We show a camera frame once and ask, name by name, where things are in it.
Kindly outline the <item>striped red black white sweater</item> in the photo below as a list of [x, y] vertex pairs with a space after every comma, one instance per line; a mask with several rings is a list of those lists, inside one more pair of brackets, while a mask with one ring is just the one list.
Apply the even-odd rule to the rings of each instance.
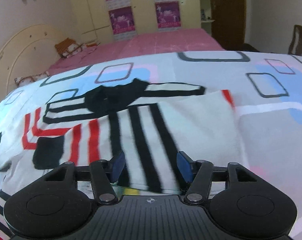
[[156, 193], [187, 189], [179, 151], [218, 166], [242, 152], [228, 90], [148, 83], [98, 86], [83, 95], [19, 111], [0, 129], [0, 239], [12, 235], [3, 215], [7, 199], [67, 161], [86, 166], [123, 152], [120, 186]]

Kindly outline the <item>patterned white blue bedspread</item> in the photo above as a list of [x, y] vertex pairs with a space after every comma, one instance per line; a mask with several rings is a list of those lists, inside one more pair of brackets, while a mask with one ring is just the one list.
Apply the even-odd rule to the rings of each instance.
[[[185, 51], [91, 64], [16, 88], [0, 102], [0, 129], [19, 112], [98, 87], [148, 83], [201, 85], [233, 98], [242, 160], [297, 206], [291, 236], [302, 239], [302, 57], [242, 51]], [[0, 182], [6, 171], [0, 171]], [[120, 194], [159, 194], [117, 184]]]

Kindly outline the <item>pink bed sheet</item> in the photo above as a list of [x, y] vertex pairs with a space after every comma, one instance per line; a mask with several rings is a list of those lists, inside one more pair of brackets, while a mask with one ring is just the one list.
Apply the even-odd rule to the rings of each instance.
[[49, 75], [107, 61], [142, 55], [184, 51], [223, 51], [224, 48], [203, 29], [137, 35], [129, 40], [92, 46], [66, 59], [61, 58], [48, 69]]

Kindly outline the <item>cream bed headboard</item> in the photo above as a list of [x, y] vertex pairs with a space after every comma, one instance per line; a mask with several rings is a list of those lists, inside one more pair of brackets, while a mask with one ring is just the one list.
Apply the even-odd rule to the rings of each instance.
[[17, 88], [15, 78], [48, 70], [60, 58], [55, 44], [67, 37], [47, 24], [33, 25], [13, 35], [0, 50], [0, 102]]

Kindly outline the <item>lower left purple poster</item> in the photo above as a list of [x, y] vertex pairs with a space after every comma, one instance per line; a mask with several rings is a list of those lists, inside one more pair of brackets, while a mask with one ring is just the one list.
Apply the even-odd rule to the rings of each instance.
[[131, 6], [110, 10], [109, 16], [114, 35], [135, 31]]

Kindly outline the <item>dark wooden chair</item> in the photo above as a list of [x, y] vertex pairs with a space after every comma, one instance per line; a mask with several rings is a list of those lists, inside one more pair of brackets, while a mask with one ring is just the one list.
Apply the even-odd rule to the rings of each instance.
[[302, 26], [294, 25], [293, 36], [288, 50], [289, 55], [302, 56]]

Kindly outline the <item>lower right purple poster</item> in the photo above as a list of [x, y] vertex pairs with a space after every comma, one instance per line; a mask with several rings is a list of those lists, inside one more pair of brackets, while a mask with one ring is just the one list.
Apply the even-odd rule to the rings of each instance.
[[181, 27], [178, 1], [155, 3], [155, 10], [159, 29]]

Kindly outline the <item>cream wardrobe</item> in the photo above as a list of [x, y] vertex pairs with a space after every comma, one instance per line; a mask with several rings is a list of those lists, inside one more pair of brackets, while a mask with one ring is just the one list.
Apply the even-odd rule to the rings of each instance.
[[159, 29], [154, 0], [130, 0], [135, 31], [114, 35], [109, 9], [105, 0], [70, 0], [77, 27], [83, 43], [102, 44], [130, 39], [136, 35], [192, 29], [201, 27], [200, 0], [177, 0], [179, 2], [181, 27]]

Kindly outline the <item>dark brown door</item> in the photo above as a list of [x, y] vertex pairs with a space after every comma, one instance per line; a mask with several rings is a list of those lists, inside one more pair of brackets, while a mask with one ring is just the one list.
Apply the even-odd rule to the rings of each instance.
[[211, 0], [212, 37], [225, 50], [240, 50], [244, 44], [246, 0]]

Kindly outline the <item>wall shelf unit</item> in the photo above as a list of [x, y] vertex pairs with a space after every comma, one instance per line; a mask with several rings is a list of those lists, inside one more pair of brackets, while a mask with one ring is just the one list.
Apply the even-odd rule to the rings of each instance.
[[211, 0], [200, 0], [200, 13], [201, 28], [204, 29], [209, 35], [212, 35], [212, 24], [214, 19], [212, 17]]

